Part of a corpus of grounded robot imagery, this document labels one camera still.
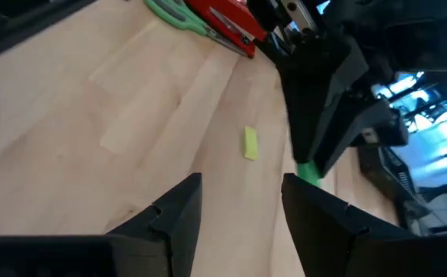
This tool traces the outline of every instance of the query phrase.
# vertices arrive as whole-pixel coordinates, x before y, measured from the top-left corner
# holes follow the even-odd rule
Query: wooden surface
[[[102,234],[202,172],[192,275],[302,275],[279,201],[286,128],[262,53],[176,30],[139,0],[98,0],[0,55],[0,235]],[[352,151],[323,188],[395,221]]]

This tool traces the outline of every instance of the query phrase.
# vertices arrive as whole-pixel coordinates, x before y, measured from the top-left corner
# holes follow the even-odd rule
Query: screw
[[[290,2],[287,4],[286,8],[294,12],[297,9],[297,5],[294,2]]]

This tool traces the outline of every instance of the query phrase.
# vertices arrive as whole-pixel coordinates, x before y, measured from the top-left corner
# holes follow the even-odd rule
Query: scissors handle
[[[161,19],[181,30],[192,30],[206,36],[206,28],[202,24],[180,12],[164,0],[145,0],[145,4]]]

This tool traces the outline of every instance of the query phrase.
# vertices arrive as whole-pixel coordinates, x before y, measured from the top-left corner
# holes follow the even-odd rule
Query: yellow sticky note
[[[257,149],[257,131],[246,126],[244,128],[244,157],[255,161],[258,157]]]

